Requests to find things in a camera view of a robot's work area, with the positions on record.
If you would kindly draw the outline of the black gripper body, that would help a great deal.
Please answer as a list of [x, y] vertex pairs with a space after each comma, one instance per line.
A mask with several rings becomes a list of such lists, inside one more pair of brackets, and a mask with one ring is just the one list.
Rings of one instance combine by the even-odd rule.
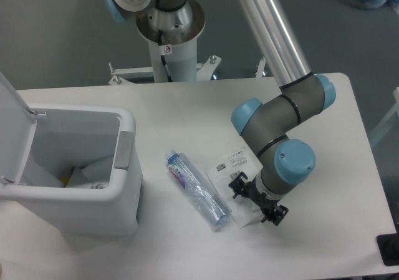
[[264, 215], [270, 215], [277, 204], [276, 200], [270, 200], [265, 193], [258, 192], [254, 181], [246, 184], [249, 199], [252, 200], [258, 207], [260, 207]]

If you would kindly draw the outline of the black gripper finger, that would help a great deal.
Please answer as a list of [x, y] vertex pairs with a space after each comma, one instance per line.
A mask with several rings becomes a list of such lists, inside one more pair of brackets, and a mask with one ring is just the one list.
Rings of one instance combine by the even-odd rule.
[[261, 211], [264, 215], [261, 223], [270, 221], [273, 225], [278, 226], [289, 212], [289, 209], [285, 206], [274, 204], [273, 206], [262, 207]]
[[234, 192], [233, 199], [237, 196], [249, 198], [249, 182], [247, 175], [241, 171], [237, 177], [228, 185]]

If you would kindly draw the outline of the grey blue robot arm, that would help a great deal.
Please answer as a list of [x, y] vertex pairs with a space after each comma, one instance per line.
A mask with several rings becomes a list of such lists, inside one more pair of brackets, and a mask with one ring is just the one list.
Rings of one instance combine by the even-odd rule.
[[[155, 82], [199, 79], [195, 46], [205, 25], [195, 0], [104, 0], [112, 17], [134, 17], [147, 40]], [[288, 131], [330, 107], [336, 98], [333, 83], [315, 75], [291, 31], [278, 0], [239, 0], [248, 23], [272, 70], [281, 93], [262, 103], [249, 99], [231, 115], [231, 122], [262, 165], [248, 180], [243, 173], [231, 183], [237, 196], [250, 199], [264, 221], [279, 224], [288, 210], [280, 200], [302, 183], [315, 166], [311, 147], [290, 139]]]

